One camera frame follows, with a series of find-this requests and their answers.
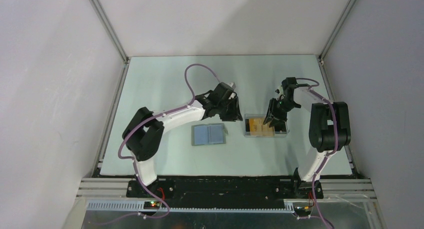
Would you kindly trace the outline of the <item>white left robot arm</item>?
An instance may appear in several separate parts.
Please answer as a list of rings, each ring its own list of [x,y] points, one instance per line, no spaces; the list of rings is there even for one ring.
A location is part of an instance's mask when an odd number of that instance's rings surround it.
[[[153,197],[158,191],[154,157],[159,150],[162,136],[179,126],[219,116],[223,122],[242,121],[239,99],[233,82],[220,82],[215,89],[196,95],[188,104],[168,111],[153,113],[147,107],[140,108],[122,133],[123,142],[118,157],[124,159],[123,148],[130,151],[138,190],[145,197]]]

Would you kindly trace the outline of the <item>clear plastic card box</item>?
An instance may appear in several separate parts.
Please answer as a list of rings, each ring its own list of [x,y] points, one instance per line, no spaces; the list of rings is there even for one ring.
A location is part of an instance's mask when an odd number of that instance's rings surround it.
[[[290,132],[285,123],[271,126],[265,121],[264,114],[245,114],[244,115],[244,136],[251,138],[282,138]]]

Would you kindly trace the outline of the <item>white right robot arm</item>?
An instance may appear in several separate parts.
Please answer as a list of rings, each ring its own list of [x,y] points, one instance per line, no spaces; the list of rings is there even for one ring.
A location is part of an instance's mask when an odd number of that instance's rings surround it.
[[[287,77],[276,90],[278,96],[269,101],[263,121],[270,128],[281,128],[287,124],[288,112],[304,109],[310,113],[308,138],[311,145],[306,159],[300,163],[292,176],[291,193],[304,198],[315,187],[321,172],[330,158],[351,141],[348,105],[343,101],[332,101],[314,90],[319,86],[300,83],[296,77]]]

